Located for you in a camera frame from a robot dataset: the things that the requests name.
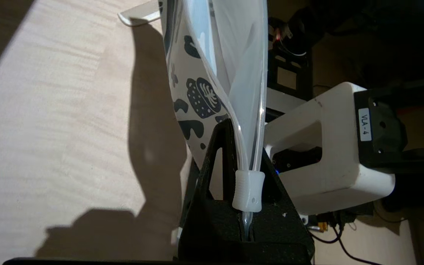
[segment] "plastic bag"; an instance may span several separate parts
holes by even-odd
[[[194,160],[202,166],[213,128],[231,118],[239,169],[259,171],[268,61],[266,2],[169,0],[162,7],[172,98]]]

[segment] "white plastic piece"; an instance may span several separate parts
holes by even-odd
[[[266,125],[264,145],[270,158],[284,149],[322,148],[318,163],[279,174],[299,213],[349,208],[392,192],[394,175],[359,163],[353,94],[363,90],[344,82]]]
[[[173,257],[178,257],[178,248],[180,243],[182,233],[182,227],[178,226],[173,231],[171,231],[171,245],[174,247]]]
[[[119,19],[129,27],[138,27],[160,18],[158,1],[150,0],[142,5],[117,14]]]
[[[301,220],[302,220],[302,223],[303,223],[304,225],[307,225],[307,224],[308,224],[308,215],[301,215],[301,214],[299,213],[299,216],[300,216],[300,218],[301,218]]]
[[[236,184],[232,206],[243,212],[261,211],[261,192],[264,173],[251,170],[237,170]]]

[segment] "black mount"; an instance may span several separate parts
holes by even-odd
[[[217,150],[223,149],[223,200],[214,200],[209,183]],[[237,156],[233,126],[229,119],[212,134],[202,170],[194,188],[179,241],[178,258],[188,262],[310,264],[315,251],[266,152],[261,171],[265,174],[262,210],[255,213],[251,242],[243,239],[240,211],[232,208]]]
[[[277,28],[284,25],[285,22],[276,18],[269,18],[268,24]],[[268,40],[273,41],[273,36],[268,35]],[[274,42],[272,49],[268,51],[268,87],[309,101],[313,98],[312,66],[311,49],[308,49],[303,56],[296,56],[291,54],[281,42]],[[278,83],[279,68],[296,74],[296,87],[286,87]]]
[[[409,139],[396,110],[424,106],[424,81],[354,93],[360,163],[387,173],[424,173],[424,148],[403,151]],[[359,109],[369,109],[371,141],[361,141]]]

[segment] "wooden surface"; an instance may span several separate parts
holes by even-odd
[[[0,0],[0,264],[171,259],[186,145],[160,21],[117,18],[143,2]]]

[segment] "cable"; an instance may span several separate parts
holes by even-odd
[[[348,223],[348,226],[351,228],[351,230],[353,230],[353,231],[356,231],[357,230],[357,226],[356,226],[356,223],[355,222],[353,222],[353,223]]]
[[[375,214],[376,214],[379,218],[381,218],[383,221],[386,221],[387,223],[402,223],[403,221],[408,220],[407,218],[403,218],[402,220],[398,220],[398,221],[390,221],[390,220],[387,220],[386,218],[382,217],[382,216],[378,213],[378,211],[377,211],[377,209],[375,208],[375,206],[374,206],[374,212],[375,212]]]
[[[333,231],[335,232],[335,234],[338,235],[338,232],[336,231],[336,228],[333,227]],[[381,265],[380,263],[375,263],[372,261],[368,261],[368,260],[364,260],[361,258],[357,258],[354,257],[353,255],[351,255],[350,253],[348,253],[348,251],[346,250],[345,246],[343,245],[343,242],[341,241],[341,238],[338,238],[338,241],[340,242],[341,248],[343,249],[343,251],[345,252],[346,255],[348,255],[348,257],[352,258],[353,260],[362,262],[362,263],[366,263],[366,264],[372,264],[372,265]]]
[[[386,218],[383,218],[383,217],[379,214],[379,212],[378,212],[378,211],[377,211],[377,209],[375,208],[375,204],[374,204],[374,212],[375,212],[375,214],[376,214],[379,218],[381,218],[381,219],[382,219],[382,221],[385,221],[385,222],[387,222],[387,223],[401,223],[401,222],[403,222],[403,221],[409,220],[409,218],[403,218],[402,220],[399,220],[399,221],[390,221],[390,220],[387,220]],[[415,219],[418,219],[418,220],[420,220],[420,221],[422,221],[422,222],[424,223],[424,219],[422,219],[422,218],[415,217]]]
[[[314,234],[312,234],[312,233],[310,233],[310,235],[313,237],[313,238],[315,238],[316,240],[318,240],[318,241],[320,241],[320,242],[322,242],[322,243],[325,243],[325,244],[333,244],[333,243],[335,243],[335,242],[338,242],[338,240],[340,240],[340,238],[341,238],[341,234],[343,234],[343,227],[342,227],[342,225],[339,225],[340,226],[340,233],[336,233],[336,238],[335,239],[333,239],[333,240],[330,240],[330,241],[327,241],[327,240],[323,240],[323,239],[321,239],[321,238],[319,238],[319,237],[317,237],[316,235],[314,235]]]

